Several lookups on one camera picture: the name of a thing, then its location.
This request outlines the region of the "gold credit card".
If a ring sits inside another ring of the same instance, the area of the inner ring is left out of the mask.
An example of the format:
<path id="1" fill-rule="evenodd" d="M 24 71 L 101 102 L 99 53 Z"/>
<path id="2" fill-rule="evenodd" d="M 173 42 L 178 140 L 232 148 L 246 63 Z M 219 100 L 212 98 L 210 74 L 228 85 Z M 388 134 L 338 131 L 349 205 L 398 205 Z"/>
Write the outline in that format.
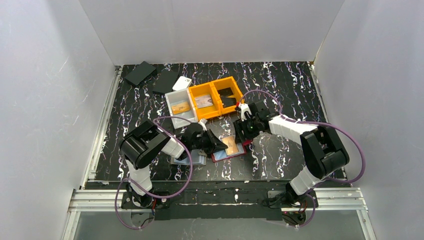
<path id="1" fill-rule="evenodd" d="M 245 152 L 243 146 L 240 143 L 236 143 L 235 136 L 227 136 L 222 139 L 222 142 L 227 146 L 224 150 L 227 156 L 241 155 Z"/>

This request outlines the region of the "red leather card holder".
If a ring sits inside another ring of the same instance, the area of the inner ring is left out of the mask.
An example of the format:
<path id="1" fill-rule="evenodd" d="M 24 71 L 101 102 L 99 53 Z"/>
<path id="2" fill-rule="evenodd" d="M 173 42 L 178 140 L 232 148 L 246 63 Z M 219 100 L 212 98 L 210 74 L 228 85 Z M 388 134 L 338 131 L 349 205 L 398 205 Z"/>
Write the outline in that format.
<path id="1" fill-rule="evenodd" d="M 235 135 L 224 137 L 221 141 L 227 146 L 227 148 L 217 151 L 211 155 L 211 159 L 214 163 L 239 157 L 247 153 L 245 146 L 241 143 L 236 143 Z"/>

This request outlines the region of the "grey credit card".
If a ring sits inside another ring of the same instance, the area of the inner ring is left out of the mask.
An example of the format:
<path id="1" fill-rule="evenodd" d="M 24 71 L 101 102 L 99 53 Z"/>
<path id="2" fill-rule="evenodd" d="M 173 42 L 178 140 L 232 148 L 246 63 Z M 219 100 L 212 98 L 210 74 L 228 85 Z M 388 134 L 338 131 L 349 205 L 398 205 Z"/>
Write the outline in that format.
<path id="1" fill-rule="evenodd" d="M 221 99 L 223 108 L 230 108 L 237 104 L 237 99 L 235 97 L 222 96 L 220 99 Z"/>

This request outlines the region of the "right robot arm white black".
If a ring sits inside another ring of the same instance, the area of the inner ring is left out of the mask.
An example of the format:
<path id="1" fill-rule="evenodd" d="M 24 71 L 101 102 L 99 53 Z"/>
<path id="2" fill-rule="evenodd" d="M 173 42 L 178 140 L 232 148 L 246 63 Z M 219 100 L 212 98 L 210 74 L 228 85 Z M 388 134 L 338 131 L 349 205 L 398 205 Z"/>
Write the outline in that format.
<path id="1" fill-rule="evenodd" d="M 285 137 L 301 146 L 305 167 L 286 184 L 283 195 L 286 200 L 304 196 L 350 161 L 340 137 L 331 126 L 297 122 L 271 112 L 262 101 L 237 103 L 235 109 L 240 114 L 233 123 L 236 143 L 249 145 L 260 133 L 268 133 Z"/>

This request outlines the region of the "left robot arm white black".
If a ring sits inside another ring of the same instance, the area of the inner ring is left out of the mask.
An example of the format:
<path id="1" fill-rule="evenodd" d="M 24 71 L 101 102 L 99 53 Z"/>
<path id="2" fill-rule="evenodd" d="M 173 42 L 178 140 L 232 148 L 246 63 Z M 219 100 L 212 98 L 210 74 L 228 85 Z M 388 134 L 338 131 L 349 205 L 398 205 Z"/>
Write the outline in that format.
<path id="1" fill-rule="evenodd" d="M 160 153 L 172 157 L 178 164 L 197 165 L 227 148 L 204 123 L 190 122 L 181 136 L 171 137 L 153 121 L 146 120 L 120 143 L 129 170 L 130 183 L 126 189 L 140 200 L 147 192 L 152 193 L 150 164 Z"/>

